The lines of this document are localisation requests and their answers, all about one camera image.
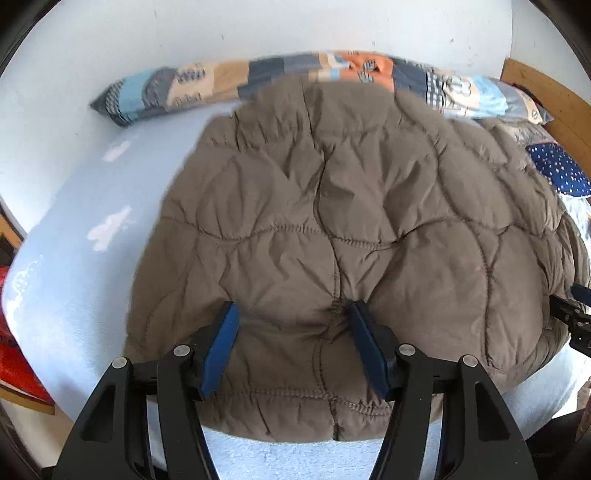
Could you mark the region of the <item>patchwork patterned rolled blanket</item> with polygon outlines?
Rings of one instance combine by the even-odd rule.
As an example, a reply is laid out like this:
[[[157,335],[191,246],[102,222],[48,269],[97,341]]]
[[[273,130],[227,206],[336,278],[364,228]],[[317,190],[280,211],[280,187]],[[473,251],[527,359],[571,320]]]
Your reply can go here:
[[[245,100],[274,81],[290,76],[318,82],[376,84],[391,92],[409,90],[452,118],[527,120],[534,125],[545,125],[553,119],[525,90],[501,80],[460,75],[363,51],[307,52],[150,69],[110,84],[90,106],[126,127],[202,104]]]

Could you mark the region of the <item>light blue cloud bedsheet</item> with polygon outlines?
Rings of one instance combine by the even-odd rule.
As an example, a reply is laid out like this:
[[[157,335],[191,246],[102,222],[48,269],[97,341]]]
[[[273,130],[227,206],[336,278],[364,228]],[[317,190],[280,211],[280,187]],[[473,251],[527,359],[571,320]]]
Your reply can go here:
[[[136,265],[161,198],[212,117],[214,104],[120,131],[59,192],[21,247],[4,287],[10,330],[43,386],[71,420],[122,354]],[[558,407],[576,406],[590,359],[565,346],[504,394],[524,436]],[[205,429],[221,479],[368,479],[381,440],[264,443]]]

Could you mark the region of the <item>red object beside bed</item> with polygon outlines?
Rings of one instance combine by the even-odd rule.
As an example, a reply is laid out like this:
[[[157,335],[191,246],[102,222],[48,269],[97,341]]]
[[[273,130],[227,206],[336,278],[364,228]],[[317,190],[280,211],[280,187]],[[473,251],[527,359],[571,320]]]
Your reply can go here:
[[[1,383],[41,403],[53,405],[52,398],[34,374],[11,333],[4,311],[1,311],[0,322]]]

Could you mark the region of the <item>wooden furniture at left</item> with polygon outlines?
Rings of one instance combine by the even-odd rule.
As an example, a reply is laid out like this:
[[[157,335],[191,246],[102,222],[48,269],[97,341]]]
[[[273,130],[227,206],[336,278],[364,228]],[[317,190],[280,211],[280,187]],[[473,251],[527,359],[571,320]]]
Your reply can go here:
[[[23,243],[23,236],[10,218],[8,211],[0,208],[0,265],[9,266]]]

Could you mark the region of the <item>brown quilted hooded jacket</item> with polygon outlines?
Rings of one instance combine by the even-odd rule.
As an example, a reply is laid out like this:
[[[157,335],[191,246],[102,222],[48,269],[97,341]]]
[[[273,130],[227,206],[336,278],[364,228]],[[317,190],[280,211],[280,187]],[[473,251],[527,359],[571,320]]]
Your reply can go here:
[[[507,391],[568,333],[551,296],[590,282],[580,233],[494,124],[414,94],[287,78],[211,119],[137,267],[125,352],[160,358],[238,305],[208,428],[262,441],[381,437],[346,319],[355,300],[426,354],[476,356]]]

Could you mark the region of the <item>wooden headboard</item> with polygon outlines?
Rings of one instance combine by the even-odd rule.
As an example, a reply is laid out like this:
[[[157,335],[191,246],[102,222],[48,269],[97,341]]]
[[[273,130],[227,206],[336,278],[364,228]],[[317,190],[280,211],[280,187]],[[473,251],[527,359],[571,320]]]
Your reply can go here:
[[[551,77],[514,59],[504,62],[501,80],[525,88],[550,112],[548,132],[590,176],[590,105]]]

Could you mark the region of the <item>navy dotted pillow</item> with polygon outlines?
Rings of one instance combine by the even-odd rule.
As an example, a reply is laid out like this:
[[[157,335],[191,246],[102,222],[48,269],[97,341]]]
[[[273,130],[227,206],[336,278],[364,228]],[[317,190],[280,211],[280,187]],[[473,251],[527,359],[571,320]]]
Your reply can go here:
[[[538,171],[563,195],[589,198],[590,180],[575,160],[557,143],[539,143],[526,147]]]

